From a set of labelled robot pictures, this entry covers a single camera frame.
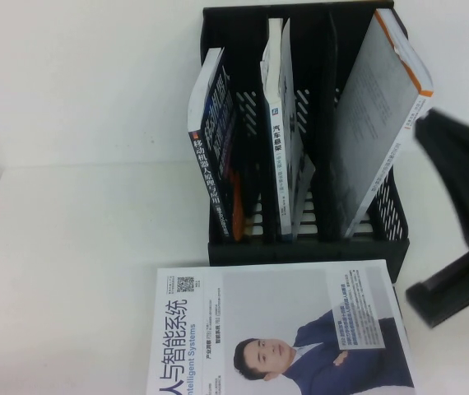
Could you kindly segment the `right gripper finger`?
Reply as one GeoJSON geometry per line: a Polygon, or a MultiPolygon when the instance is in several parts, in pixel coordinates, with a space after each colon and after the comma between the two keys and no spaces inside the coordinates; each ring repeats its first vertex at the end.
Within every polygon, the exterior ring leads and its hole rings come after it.
{"type": "Polygon", "coordinates": [[[469,252],[406,290],[406,300],[434,328],[469,306],[469,252]]]}
{"type": "Polygon", "coordinates": [[[416,120],[415,136],[443,180],[469,246],[469,125],[431,109],[416,120]]]}

